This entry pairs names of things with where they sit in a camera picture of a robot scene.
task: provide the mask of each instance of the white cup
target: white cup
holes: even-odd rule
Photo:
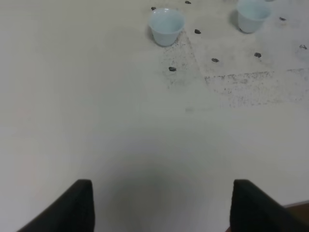
[[[270,16],[271,9],[264,0],[239,0],[238,26],[245,33],[257,31]]]
[[[149,26],[160,46],[172,45],[184,27],[184,16],[176,10],[160,8],[152,11]]]

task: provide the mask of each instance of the small black seed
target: small black seed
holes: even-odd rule
[[[307,50],[307,47],[306,47],[305,45],[303,45],[303,44],[302,44],[302,45],[300,45],[299,47],[300,47],[300,48],[302,48],[302,49]]]
[[[256,53],[254,54],[254,56],[260,58],[262,55],[261,55],[261,53],[256,52]]]
[[[174,67],[169,67],[169,70],[170,70],[171,72],[174,72],[174,71],[176,71],[176,68],[174,68]]]

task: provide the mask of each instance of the light blue cup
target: light blue cup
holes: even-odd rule
[[[184,16],[177,10],[160,8],[152,11],[149,26],[160,46],[172,45],[184,27]]]
[[[239,0],[237,3],[239,28],[245,33],[253,33],[260,29],[271,13],[268,4],[264,0]]]

